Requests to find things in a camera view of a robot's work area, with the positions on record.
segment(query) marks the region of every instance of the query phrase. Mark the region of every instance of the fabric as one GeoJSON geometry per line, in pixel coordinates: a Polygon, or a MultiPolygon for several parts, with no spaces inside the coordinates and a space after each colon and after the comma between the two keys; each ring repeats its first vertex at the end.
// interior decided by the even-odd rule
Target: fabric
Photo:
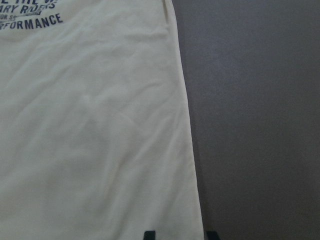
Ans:
{"type": "Polygon", "coordinates": [[[0,239],[204,239],[171,0],[0,0],[0,53],[0,239]]]}

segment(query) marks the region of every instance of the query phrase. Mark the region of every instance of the gray surface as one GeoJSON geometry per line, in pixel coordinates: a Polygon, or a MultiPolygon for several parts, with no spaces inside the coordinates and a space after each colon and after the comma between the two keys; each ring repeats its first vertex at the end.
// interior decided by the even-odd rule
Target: gray surface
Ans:
{"type": "Polygon", "coordinates": [[[204,228],[320,239],[320,1],[173,4],[204,228]]]}

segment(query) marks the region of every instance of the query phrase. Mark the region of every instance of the graphic print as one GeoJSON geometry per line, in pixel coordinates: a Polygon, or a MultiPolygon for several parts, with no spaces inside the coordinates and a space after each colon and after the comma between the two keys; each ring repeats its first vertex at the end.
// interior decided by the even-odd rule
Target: graphic print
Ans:
{"type": "Polygon", "coordinates": [[[60,13],[53,12],[59,0],[0,0],[0,31],[4,29],[42,29],[61,24],[60,13]]]}

